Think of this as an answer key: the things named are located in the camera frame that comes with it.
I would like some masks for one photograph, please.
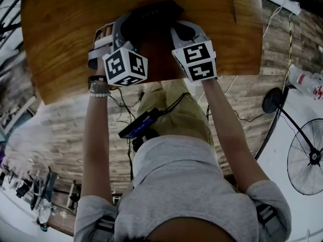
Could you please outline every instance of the black device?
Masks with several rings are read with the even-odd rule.
[[[130,125],[119,132],[119,137],[123,139],[143,137],[149,127],[155,123],[161,115],[163,115],[163,112],[159,111],[157,108],[154,108],[150,112],[144,112]]]

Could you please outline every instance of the fan grille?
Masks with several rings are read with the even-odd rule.
[[[321,151],[323,148],[323,119],[306,123],[302,131],[311,144]],[[319,165],[310,163],[310,146],[298,132],[291,144],[287,159],[288,177],[293,187],[304,195],[315,195],[323,191],[323,161]]]

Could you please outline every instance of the hand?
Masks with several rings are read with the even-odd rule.
[[[109,36],[111,34],[111,32],[112,32],[112,27],[108,26],[105,31],[103,30],[100,33],[100,35],[97,37],[96,40],[102,39],[106,36]],[[95,75],[104,75],[105,76],[104,62],[101,57],[98,57],[98,59],[97,59],[97,71],[96,71]]]

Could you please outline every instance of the wooden table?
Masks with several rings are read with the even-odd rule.
[[[23,0],[27,60],[45,104],[87,91],[87,53],[100,26],[139,6],[162,0]],[[174,0],[182,20],[200,25],[217,53],[218,75],[257,75],[262,48],[261,0]],[[148,82],[182,78],[169,33],[147,38]]]

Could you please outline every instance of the white wall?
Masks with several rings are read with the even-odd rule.
[[[5,191],[0,191],[0,241],[2,242],[72,242],[73,238],[55,229],[47,232],[36,224],[37,213],[16,192],[9,188],[5,178]]]
[[[296,90],[289,91],[284,110],[300,127],[314,118],[323,118],[323,102],[302,96]],[[289,241],[305,237],[307,229],[310,233],[314,233],[323,228],[323,192],[313,196],[302,195],[292,187],[288,179],[287,156],[294,136],[293,131],[281,117],[258,159],[262,169],[279,186],[291,208],[292,233]],[[322,240],[323,231],[311,237],[309,241]]]

